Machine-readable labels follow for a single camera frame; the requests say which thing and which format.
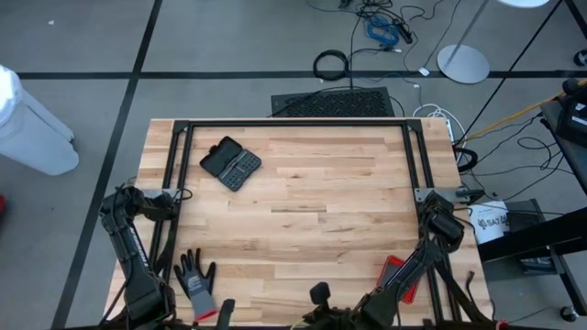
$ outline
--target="black phone case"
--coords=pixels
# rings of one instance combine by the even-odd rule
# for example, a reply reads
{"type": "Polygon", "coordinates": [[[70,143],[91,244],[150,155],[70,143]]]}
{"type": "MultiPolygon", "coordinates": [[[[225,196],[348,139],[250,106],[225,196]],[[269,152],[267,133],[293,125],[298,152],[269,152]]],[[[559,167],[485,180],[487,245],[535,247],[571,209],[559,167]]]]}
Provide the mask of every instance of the black phone case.
{"type": "Polygon", "coordinates": [[[237,141],[224,137],[200,161],[200,166],[217,177],[228,189],[237,191],[252,172],[261,165],[260,158],[242,148],[237,141]]]}

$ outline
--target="floor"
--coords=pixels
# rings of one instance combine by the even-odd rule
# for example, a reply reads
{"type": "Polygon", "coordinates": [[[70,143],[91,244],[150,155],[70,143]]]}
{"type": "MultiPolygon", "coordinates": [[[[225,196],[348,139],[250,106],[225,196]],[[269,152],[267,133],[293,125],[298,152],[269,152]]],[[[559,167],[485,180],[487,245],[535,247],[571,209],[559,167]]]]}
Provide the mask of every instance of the floor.
{"type": "MultiPolygon", "coordinates": [[[[328,9],[338,4],[337,0],[308,1],[328,9]]],[[[377,79],[361,78],[355,83],[387,87],[407,115],[419,106],[421,94],[423,103],[448,109],[466,127],[491,100],[473,127],[477,131],[557,94],[566,74],[587,77],[587,71],[571,58],[584,48],[585,37],[566,3],[551,0],[527,10],[490,2],[467,38],[467,44],[484,53],[492,65],[492,74],[484,82],[462,85],[442,78],[436,53],[426,65],[431,71],[428,77],[416,75],[411,82],[394,76],[380,79],[389,71],[420,68],[457,2],[446,0],[437,6],[434,18],[410,23],[418,42],[406,57],[407,69],[403,58],[409,47],[400,42],[403,53],[357,57],[354,70],[371,71],[366,74],[377,79]]],[[[436,51],[459,39],[480,3],[459,4],[436,51]]],[[[587,3],[576,3],[587,17],[587,3]]],[[[397,11],[407,4],[422,6],[430,15],[433,2],[397,0],[393,8],[397,11]]],[[[409,10],[406,15],[413,15],[409,10]]],[[[0,272],[0,324],[6,329],[95,324],[104,309],[115,264],[109,239],[95,222],[95,207],[115,185],[135,175],[150,119],[263,117],[271,113],[272,94],[347,85],[312,78],[311,65],[323,50],[348,52],[355,22],[351,14],[318,11],[304,0],[0,3],[0,63],[18,72],[25,88],[75,132],[74,146],[81,160],[75,170],[49,177],[0,158],[5,173],[0,192],[10,202],[0,223],[0,264],[5,265],[0,272]],[[78,246],[81,250],[76,255],[78,246]],[[58,311],[66,281],[61,305],[71,304],[69,313],[67,308],[58,311]]],[[[355,49],[377,47],[362,31],[353,42],[355,49]]],[[[336,70],[338,63],[327,60],[324,67],[336,70]]],[[[515,130],[507,128],[502,134],[474,140],[470,147],[484,154],[515,130]]],[[[530,126],[522,136],[552,142],[540,124],[530,126]]],[[[544,150],[523,149],[512,140],[475,172],[538,165],[546,157],[544,150]]],[[[526,169],[480,180],[487,192],[504,197],[544,175],[538,169],[526,169]]],[[[463,181],[476,184],[471,177],[463,181]]],[[[578,183],[564,172],[554,173],[514,200],[530,198],[550,212],[571,211],[586,202],[578,183]]],[[[583,254],[567,257],[576,274],[587,271],[586,259],[583,254]]],[[[496,317],[514,320],[547,308],[517,324],[559,329],[587,326],[585,318],[573,324],[559,319],[559,308],[570,301],[557,277],[524,276],[512,260],[484,267],[496,317]]],[[[587,288],[587,279],[577,280],[587,288]]]]}

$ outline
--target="wood grain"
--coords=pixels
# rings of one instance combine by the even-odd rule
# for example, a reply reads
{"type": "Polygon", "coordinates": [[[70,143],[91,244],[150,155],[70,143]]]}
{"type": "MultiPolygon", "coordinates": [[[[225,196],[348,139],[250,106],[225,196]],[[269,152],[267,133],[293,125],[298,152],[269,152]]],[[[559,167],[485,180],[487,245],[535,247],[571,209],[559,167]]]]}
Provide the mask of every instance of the wood grain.
{"type": "MultiPolygon", "coordinates": [[[[449,136],[440,119],[422,120],[437,187],[457,187],[460,178],[449,136]]],[[[173,120],[152,120],[137,186],[160,188],[173,120]]],[[[412,136],[420,182],[424,182],[412,136]]],[[[180,138],[178,155],[181,155],[180,138]]],[[[179,156],[173,181],[177,181],[179,156]]],[[[399,127],[198,127],[194,131],[174,262],[188,248],[203,249],[205,269],[218,265],[214,298],[234,298],[233,325],[290,325],[311,311],[309,289],[330,284],[331,305],[354,307],[369,292],[388,255],[407,258],[417,244],[411,193],[399,127]],[[224,136],[262,159],[238,192],[231,192],[198,162],[224,136]]],[[[459,213],[467,218],[466,213],[459,213]]],[[[153,223],[137,218],[145,247],[153,223]]],[[[475,272],[471,291],[486,314],[492,307],[474,237],[469,228],[460,250],[450,255],[457,282],[475,272]]],[[[116,266],[107,305],[124,277],[116,266]]],[[[445,318],[450,318],[438,278],[445,318]]],[[[191,322],[190,304],[172,275],[178,317],[191,322]]],[[[123,302],[117,304],[115,313],[123,302]]],[[[403,325],[433,318],[424,277],[413,304],[400,304],[403,325]]]]}

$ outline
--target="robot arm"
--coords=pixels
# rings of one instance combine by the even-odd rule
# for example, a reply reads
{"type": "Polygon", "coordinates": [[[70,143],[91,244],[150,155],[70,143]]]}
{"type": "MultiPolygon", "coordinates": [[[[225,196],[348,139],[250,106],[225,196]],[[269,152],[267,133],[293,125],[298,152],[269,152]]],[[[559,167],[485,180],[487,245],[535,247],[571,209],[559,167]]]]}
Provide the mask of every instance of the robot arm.
{"type": "Polygon", "coordinates": [[[129,322],[139,326],[170,316],[175,309],[175,294],[153,272],[133,220],[136,215],[153,221],[173,219],[177,215],[173,198],[166,192],[148,198],[137,188],[120,188],[104,199],[100,215],[125,274],[125,312],[129,322]]]}

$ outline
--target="black metal frame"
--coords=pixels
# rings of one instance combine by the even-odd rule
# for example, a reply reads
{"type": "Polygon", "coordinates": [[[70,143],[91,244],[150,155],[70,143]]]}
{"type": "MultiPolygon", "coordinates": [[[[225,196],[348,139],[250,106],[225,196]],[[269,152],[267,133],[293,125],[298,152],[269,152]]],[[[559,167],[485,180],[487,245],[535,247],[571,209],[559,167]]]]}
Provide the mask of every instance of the black metal frame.
{"type": "Polygon", "coordinates": [[[521,256],[521,258],[552,257],[555,269],[567,290],[573,308],[580,316],[587,316],[587,302],[564,259],[567,253],[587,248],[587,207],[545,221],[536,200],[531,200],[540,224],[513,232],[480,244],[482,262],[521,256]]]}
{"type": "MultiPolygon", "coordinates": [[[[175,164],[175,156],[177,151],[177,146],[179,142],[179,136],[182,132],[185,133],[185,141],[183,144],[183,154],[182,159],[180,161],[180,173],[177,182],[177,188],[183,189],[185,186],[185,177],[187,173],[188,162],[190,158],[190,150],[192,146],[192,139],[194,136],[194,129],[196,127],[400,127],[402,129],[402,136],[404,138],[404,149],[405,149],[405,156],[408,164],[408,171],[410,175],[410,180],[412,183],[413,193],[415,188],[421,188],[420,183],[418,182],[418,176],[416,172],[416,165],[415,165],[415,158],[414,153],[412,151],[412,140],[410,138],[410,130],[415,132],[416,141],[418,145],[418,150],[420,153],[420,160],[422,163],[422,169],[424,173],[424,178],[426,182],[427,188],[434,187],[434,180],[432,177],[432,170],[430,168],[430,163],[428,161],[428,154],[426,151],[426,142],[424,139],[422,123],[420,119],[265,119],[265,120],[258,120],[258,119],[244,119],[244,120],[202,120],[202,121],[193,121],[193,120],[177,120],[173,125],[173,134],[172,140],[170,143],[169,154],[167,157],[167,163],[165,166],[165,173],[163,176],[163,184],[161,188],[170,188],[171,181],[172,181],[172,174],[175,164]]],[[[416,200],[414,195],[414,202],[415,206],[419,205],[419,202],[416,200]]],[[[173,219],[170,224],[169,235],[168,235],[168,242],[167,245],[175,246],[175,237],[177,235],[179,224],[179,215],[177,218],[173,219]]],[[[160,246],[161,246],[161,233],[163,230],[162,223],[158,223],[155,225],[155,229],[153,231],[153,236],[151,240],[150,246],[150,261],[151,263],[155,263],[157,261],[157,255],[159,254],[160,246]]],[[[169,276],[171,273],[172,268],[172,255],[166,256],[166,259],[169,260],[163,268],[163,278],[168,281],[169,276]]],[[[449,255],[445,254],[444,256],[444,264],[447,266],[448,270],[450,270],[450,261],[449,255]]],[[[444,321],[444,315],[442,310],[442,303],[440,301],[440,296],[438,292],[438,284],[437,284],[437,277],[436,272],[434,269],[431,269],[427,273],[428,285],[430,287],[430,297],[432,301],[432,307],[434,311],[434,316],[436,323],[439,324],[440,322],[444,321]]],[[[449,293],[449,306],[451,310],[452,320],[454,321],[461,321],[460,315],[460,308],[457,304],[457,301],[449,293]]]]}

